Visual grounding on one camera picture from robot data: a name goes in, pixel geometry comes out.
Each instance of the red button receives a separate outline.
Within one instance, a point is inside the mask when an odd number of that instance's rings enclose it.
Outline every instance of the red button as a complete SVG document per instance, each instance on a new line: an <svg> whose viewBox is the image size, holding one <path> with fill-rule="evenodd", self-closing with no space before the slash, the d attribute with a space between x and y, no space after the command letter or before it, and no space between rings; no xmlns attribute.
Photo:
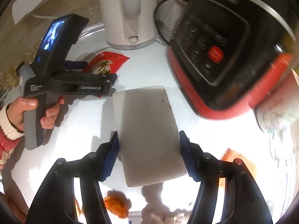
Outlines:
<svg viewBox="0 0 299 224"><path fill-rule="evenodd" d="M223 59L223 51L214 45L209 48L208 55L215 63L220 63Z"/></svg>

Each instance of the kettle switch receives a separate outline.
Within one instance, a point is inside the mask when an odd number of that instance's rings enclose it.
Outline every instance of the kettle switch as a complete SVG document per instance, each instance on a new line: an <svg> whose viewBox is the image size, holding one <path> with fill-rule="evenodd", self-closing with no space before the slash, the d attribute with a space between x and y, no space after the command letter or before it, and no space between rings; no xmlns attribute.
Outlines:
<svg viewBox="0 0 299 224"><path fill-rule="evenodd" d="M138 36L137 35L130 36L129 37L129 42L130 43L137 43L138 42Z"/></svg>

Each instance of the power cord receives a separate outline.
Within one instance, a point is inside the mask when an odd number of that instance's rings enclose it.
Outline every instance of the power cord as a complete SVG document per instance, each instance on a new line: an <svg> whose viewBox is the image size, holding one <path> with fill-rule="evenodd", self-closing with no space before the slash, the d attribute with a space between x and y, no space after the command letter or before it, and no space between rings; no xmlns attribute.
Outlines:
<svg viewBox="0 0 299 224"><path fill-rule="evenodd" d="M158 22L158 10L159 10L159 7L166 1L169 1L169 0L162 0L160 1L157 5L156 5L156 8L154 10L154 23L155 23L155 26L156 26L156 29L157 29L157 32L158 32L158 35L160 36L160 38L167 44L169 45L170 42L165 39L165 37L162 35L161 33L161 30L159 28L159 22Z"/></svg>
<svg viewBox="0 0 299 224"><path fill-rule="evenodd" d="M57 19L58 18L58 17L53 17L53 16L40 16L40 15L36 15L32 12L30 14L35 18L41 18L41 19Z"/></svg>

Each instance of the red packet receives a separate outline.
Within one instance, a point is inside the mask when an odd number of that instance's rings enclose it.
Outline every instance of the red packet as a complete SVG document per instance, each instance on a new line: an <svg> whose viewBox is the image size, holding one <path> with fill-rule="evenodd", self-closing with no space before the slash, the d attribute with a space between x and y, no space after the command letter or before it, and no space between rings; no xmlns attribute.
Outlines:
<svg viewBox="0 0 299 224"><path fill-rule="evenodd" d="M121 65L127 61L129 57L122 54L104 51L95 58L82 70L92 74L116 73Z"/></svg>

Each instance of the white tabletop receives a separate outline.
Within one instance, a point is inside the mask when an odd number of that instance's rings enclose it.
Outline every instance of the white tabletop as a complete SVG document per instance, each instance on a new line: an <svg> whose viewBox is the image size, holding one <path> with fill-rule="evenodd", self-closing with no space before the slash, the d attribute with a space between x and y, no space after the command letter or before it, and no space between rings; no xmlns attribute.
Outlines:
<svg viewBox="0 0 299 224"><path fill-rule="evenodd" d="M87 53L105 46L103 34L85 38L72 47L69 60L82 58ZM180 85L168 63L166 47L158 42L131 51L114 51L128 56L118 70L116 91L163 85L166 88L178 130L185 131L191 142L201 146L220 159L231 148L245 154L258 167L257 183L266 199L285 199L285 192L276 193L278 185L273 159L269 151L269 138L258 128L252 111L230 120L213 121L198 116L185 99ZM67 161L84 157L90 151L96 151L101 143L108 142L116 130L112 97L97 98L87 96L83 99L66 97L58 117L59 127L53 129L49 142L39 148L24 149L20 159L11 171L12 178L21 190L30 206L44 177L58 158ZM121 162L117 159L111 176L100 184L103 196L110 189L125 193L132 202L130 211L141 211L146 206L141 187L128 188L125 183ZM174 211L177 208L191 209L196 199L199 183L189 176L183 176L164 183L162 201ZM75 180L75 195L80 195L79 181Z"/></svg>

